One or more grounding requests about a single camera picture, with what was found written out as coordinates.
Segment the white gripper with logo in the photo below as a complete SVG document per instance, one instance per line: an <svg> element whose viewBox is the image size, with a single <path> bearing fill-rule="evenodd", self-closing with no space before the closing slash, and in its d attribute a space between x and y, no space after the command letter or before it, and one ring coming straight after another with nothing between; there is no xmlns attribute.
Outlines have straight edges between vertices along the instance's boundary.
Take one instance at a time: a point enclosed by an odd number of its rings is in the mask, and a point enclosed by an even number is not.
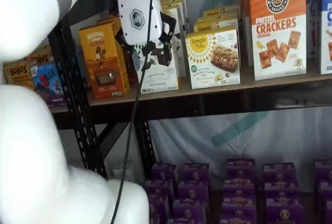
<svg viewBox="0 0 332 224"><path fill-rule="evenodd" d="M148 40L153 40L151 55L158 64L169 66L176 19L161 13L160 0L118 0L122 28L115 38L128 54L136 72L145 72L145 56L142 49Z"/></svg>

